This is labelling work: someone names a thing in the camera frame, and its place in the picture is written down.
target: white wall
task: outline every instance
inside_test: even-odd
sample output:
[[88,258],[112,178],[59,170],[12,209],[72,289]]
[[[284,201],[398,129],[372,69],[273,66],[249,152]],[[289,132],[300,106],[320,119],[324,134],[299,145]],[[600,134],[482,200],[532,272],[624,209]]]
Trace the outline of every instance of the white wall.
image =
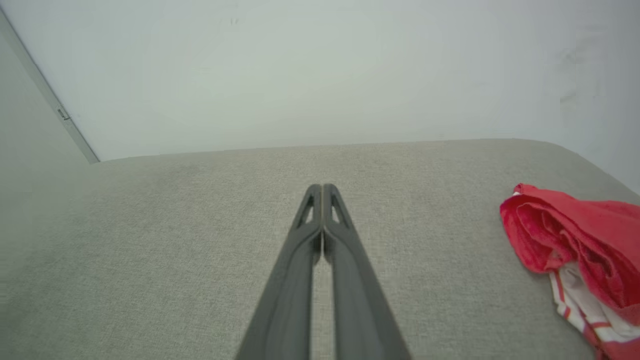
[[102,160],[517,137],[640,193],[637,0],[0,0]]
[[0,34],[0,211],[43,186],[67,182],[87,166]]

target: red cloth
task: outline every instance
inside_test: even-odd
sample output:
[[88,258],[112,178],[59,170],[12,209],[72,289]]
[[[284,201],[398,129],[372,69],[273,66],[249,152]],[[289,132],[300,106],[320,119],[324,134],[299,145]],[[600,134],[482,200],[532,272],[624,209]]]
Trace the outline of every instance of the red cloth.
[[509,241],[537,273],[578,262],[589,291],[622,319],[640,325],[640,207],[583,201],[519,184],[500,205]]

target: folded cloth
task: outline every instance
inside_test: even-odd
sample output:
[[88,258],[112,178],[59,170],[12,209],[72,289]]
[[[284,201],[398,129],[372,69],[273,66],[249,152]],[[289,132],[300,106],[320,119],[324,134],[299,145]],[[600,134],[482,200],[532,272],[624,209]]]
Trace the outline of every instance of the folded cloth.
[[558,313],[584,335],[598,359],[637,359],[640,326],[630,325],[598,301],[582,280],[578,264],[549,273]]
[[640,325],[640,207],[583,201],[519,184],[500,205],[511,246],[537,273],[576,262],[588,290],[631,325]]

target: door hinge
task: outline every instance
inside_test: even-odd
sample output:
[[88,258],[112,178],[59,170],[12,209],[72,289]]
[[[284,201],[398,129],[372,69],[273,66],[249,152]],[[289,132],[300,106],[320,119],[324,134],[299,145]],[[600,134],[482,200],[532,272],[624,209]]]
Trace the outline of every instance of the door hinge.
[[58,105],[56,107],[56,111],[58,112],[58,115],[62,118],[62,120],[71,120],[71,117],[62,105]]

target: gray fabric surface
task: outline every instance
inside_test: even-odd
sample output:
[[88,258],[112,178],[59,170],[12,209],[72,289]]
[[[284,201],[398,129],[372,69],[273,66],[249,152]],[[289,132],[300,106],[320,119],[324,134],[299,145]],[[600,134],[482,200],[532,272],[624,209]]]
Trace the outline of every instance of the gray fabric surface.
[[[233,358],[312,183],[340,189],[416,359],[593,357],[504,234],[498,207],[519,182],[640,204],[580,156],[527,140],[92,165],[10,235],[3,358]],[[332,359],[330,267],[315,273],[312,355]]]

